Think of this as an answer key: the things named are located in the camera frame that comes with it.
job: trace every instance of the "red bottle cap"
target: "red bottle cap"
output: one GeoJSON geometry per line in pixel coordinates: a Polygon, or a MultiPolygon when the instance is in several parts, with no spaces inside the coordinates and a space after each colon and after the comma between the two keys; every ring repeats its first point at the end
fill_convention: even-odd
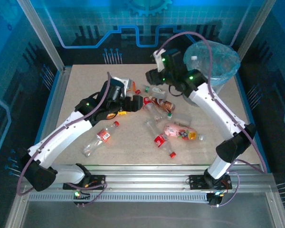
{"type": "Polygon", "coordinates": [[[176,153],[175,152],[172,152],[171,154],[170,154],[170,157],[171,158],[174,158],[176,156],[176,153]]]}

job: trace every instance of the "work surface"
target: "work surface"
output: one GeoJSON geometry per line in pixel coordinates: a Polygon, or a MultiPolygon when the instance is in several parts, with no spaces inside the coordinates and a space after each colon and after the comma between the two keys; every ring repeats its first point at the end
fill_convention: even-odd
{"type": "MultiPolygon", "coordinates": [[[[100,91],[107,80],[107,71],[112,76],[128,77],[135,81],[136,87],[148,85],[145,73],[156,68],[156,65],[73,65],[66,93],[62,103],[57,125],[62,124],[74,111],[74,107],[91,94],[100,91]]],[[[242,120],[247,117],[238,93],[234,78],[229,80],[219,93],[225,104],[242,120]]],[[[191,127],[205,136],[203,141],[188,142],[178,138],[169,138],[176,157],[171,159],[165,151],[159,150],[154,137],[150,135],[144,122],[149,115],[145,110],[117,116],[113,120],[100,121],[91,130],[82,134],[55,160],[55,163],[74,164],[211,164],[216,157],[215,148],[223,141],[220,131],[213,121],[200,108],[191,106],[182,97],[168,94],[167,100],[176,105],[175,113],[193,117],[191,127]],[[104,146],[98,148],[90,157],[82,154],[82,149],[105,125],[118,121],[120,126],[104,146]]],[[[163,130],[167,120],[158,124],[163,130]]],[[[259,164],[254,148],[250,146],[241,155],[250,163],[259,164]]]]}

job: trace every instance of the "clear plastic bag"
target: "clear plastic bag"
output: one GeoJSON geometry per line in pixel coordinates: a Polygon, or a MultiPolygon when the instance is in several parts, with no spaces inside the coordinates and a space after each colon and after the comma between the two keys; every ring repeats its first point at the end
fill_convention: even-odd
{"type": "MultiPolygon", "coordinates": [[[[232,48],[217,42],[209,40],[208,42],[213,55],[211,86],[223,85],[236,74],[241,60],[232,48]]],[[[183,61],[188,70],[197,69],[208,76],[209,52],[202,40],[187,48],[183,61]]]]}

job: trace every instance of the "red bottle label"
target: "red bottle label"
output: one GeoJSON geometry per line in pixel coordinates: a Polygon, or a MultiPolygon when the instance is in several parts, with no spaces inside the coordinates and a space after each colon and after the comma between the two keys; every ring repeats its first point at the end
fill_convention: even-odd
{"type": "Polygon", "coordinates": [[[109,138],[111,137],[111,135],[109,134],[109,132],[107,132],[105,129],[102,129],[100,132],[98,132],[97,135],[101,138],[101,140],[102,140],[103,142],[108,141],[109,138]]]}
{"type": "Polygon", "coordinates": [[[161,145],[163,145],[163,143],[165,141],[168,140],[168,137],[165,135],[165,134],[160,134],[159,136],[157,136],[155,139],[154,139],[154,142],[156,143],[156,145],[158,147],[160,147],[161,145]]]}
{"type": "Polygon", "coordinates": [[[146,96],[143,98],[143,106],[146,106],[148,103],[152,103],[152,101],[146,96]]]}

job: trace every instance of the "robotic arm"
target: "robotic arm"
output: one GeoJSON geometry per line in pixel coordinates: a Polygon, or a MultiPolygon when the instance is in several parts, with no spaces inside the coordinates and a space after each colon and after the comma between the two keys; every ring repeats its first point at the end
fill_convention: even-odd
{"type": "Polygon", "coordinates": [[[251,123],[246,125],[239,119],[215,94],[210,96],[207,78],[198,70],[188,71],[183,63],[183,55],[177,49],[160,50],[153,53],[157,69],[146,73],[151,85],[164,83],[174,86],[183,93],[185,100],[197,104],[220,129],[224,141],[216,147],[217,156],[214,162],[205,170],[204,181],[211,188],[221,181],[231,163],[241,155],[249,146],[250,141],[239,128],[241,126],[251,138],[256,134],[256,128],[251,123]],[[233,120],[223,112],[215,99],[236,119],[233,120]]]}
{"type": "Polygon", "coordinates": [[[104,102],[90,116],[86,117],[100,103],[107,88],[106,81],[100,92],[80,101],[75,111],[49,136],[28,150],[21,150],[20,158],[23,167],[35,155],[25,171],[24,176],[36,191],[42,191],[53,183],[73,183],[84,187],[90,182],[90,172],[81,164],[52,165],[56,157],[77,137],[91,129],[99,121],[114,117],[118,111],[136,112],[141,109],[143,99],[134,95],[133,99],[125,93],[130,79],[113,77],[106,93],[104,102]]]}

